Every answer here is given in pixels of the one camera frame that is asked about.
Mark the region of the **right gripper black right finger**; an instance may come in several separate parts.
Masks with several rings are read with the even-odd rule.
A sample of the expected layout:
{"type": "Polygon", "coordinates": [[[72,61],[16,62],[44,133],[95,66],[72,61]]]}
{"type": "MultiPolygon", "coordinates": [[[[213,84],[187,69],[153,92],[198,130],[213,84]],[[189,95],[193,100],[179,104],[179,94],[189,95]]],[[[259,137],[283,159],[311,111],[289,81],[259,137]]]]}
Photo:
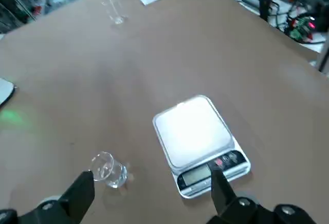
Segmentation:
{"type": "Polygon", "coordinates": [[[248,197],[237,196],[220,169],[211,170],[211,198],[217,214],[208,223],[315,223],[305,210],[296,205],[279,204],[269,210],[248,197]]]}

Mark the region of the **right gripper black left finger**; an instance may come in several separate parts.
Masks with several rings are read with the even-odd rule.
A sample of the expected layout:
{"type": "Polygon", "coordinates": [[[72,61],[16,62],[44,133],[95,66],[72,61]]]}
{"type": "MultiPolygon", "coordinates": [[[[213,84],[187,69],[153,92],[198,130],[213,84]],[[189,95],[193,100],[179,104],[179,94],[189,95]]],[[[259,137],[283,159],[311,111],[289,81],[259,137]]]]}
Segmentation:
{"type": "Polygon", "coordinates": [[[94,198],[93,173],[83,171],[58,199],[43,201],[24,215],[1,209],[1,223],[80,223],[94,198]]]}

